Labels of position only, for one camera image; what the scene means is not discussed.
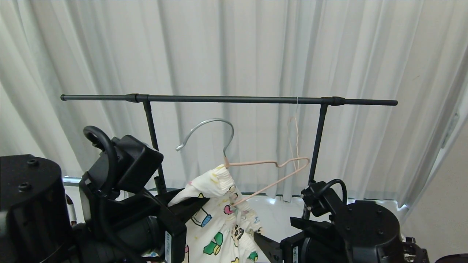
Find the black round object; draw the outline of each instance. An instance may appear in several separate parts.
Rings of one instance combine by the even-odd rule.
[[[0,178],[0,262],[61,262],[71,226],[60,166],[32,155],[2,156]]]
[[[387,208],[356,201],[338,210],[335,219],[353,262],[404,262],[400,223]]]

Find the curtain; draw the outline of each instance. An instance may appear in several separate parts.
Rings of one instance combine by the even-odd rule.
[[[61,94],[342,96],[396,107],[330,107],[316,180],[343,179],[353,198],[401,206],[424,186],[467,72],[466,1],[1,1],[1,152],[56,161],[81,176],[98,157],[81,130],[151,144],[143,105],[62,102]],[[318,105],[154,102],[168,187],[222,163],[312,157]],[[233,167],[243,192],[293,171]],[[285,200],[308,169],[269,189]],[[147,187],[154,187],[149,182]]]

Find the pink heart print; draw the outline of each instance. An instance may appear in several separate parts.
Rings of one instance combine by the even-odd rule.
[[[226,206],[224,207],[224,213],[225,213],[226,215],[230,215],[230,214],[233,214],[234,211],[231,210],[231,206],[230,206],[230,205],[226,205]]]

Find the wall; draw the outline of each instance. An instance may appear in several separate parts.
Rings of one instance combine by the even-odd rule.
[[[468,122],[402,232],[426,248],[430,261],[468,253]]]

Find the clothing rack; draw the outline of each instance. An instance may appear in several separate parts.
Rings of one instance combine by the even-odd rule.
[[[148,95],[148,94],[127,94],[127,95],[61,95],[63,101],[127,101],[133,103],[143,103],[143,108],[146,113],[146,121],[148,122],[149,133],[153,148],[159,151],[158,140],[156,137],[156,129],[154,127],[153,114],[151,113],[150,102],[220,102],[220,103],[277,103],[277,104],[320,104],[320,116],[315,135],[314,152],[309,171],[309,179],[307,185],[314,182],[315,168],[317,167],[317,159],[320,149],[320,141],[322,140],[323,125],[325,123],[325,115],[327,114],[328,106],[341,105],[381,105],[381,106],[396,106],[398,101],[395,100],[364,100],[364,99],[345,99],[341,97],[245,97],[245,96],[179,96],[179,95]],[[158,193],[167,192],[166,182],[164,180],[164,172],[162,165],[158,168],[158,176],[154,178]],[[309,219],[310,211],[304,205],[302,213],[303,219]]]

